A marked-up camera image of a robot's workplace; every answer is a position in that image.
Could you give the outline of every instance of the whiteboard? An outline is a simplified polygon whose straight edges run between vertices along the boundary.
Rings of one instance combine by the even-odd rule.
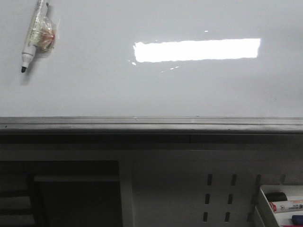
[[[303,116],[302,0],[52,0],[53,52],[21,74],[36,0],[0,0],[0,117]],[[138,62],[136,43],[260,39],[256,58]]]

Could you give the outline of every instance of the white panel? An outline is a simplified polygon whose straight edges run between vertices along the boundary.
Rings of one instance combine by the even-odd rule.
[[[53,0],[55,49],[22,75],[35,2],[0,0],[0,116],[302,116],[301,0]],[[140,42],[225,39],[261,39],[257,58],[134,55]]]

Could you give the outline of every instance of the whiteboard marker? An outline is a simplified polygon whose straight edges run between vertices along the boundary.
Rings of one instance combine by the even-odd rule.
[[[47,14],[47,6],[49,0],[38,0],[35,7],[35,11],[27,32],[27,37],[25,39],[24,48],[22,51],[22,69],[21,72],[25,72],[28,65],[33,60],[36,54],[36,44],[39,42],[41,37],[41,20]]]

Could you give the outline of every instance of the metal ledge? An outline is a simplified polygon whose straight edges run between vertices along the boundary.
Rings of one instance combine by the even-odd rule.
[[[303,118],[0,117],[1,134],[303,133]]]

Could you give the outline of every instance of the marker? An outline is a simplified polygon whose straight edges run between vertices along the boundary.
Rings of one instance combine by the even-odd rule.
[[[40,22],[47,14],[48,4],[49,0],[37,1],[37,5],[28,28],[24,48],[22,50],[22,73],[26,71],[28,65],[32,62],[36,54],[36,45],[39,42],[42,33],[42,24]]]

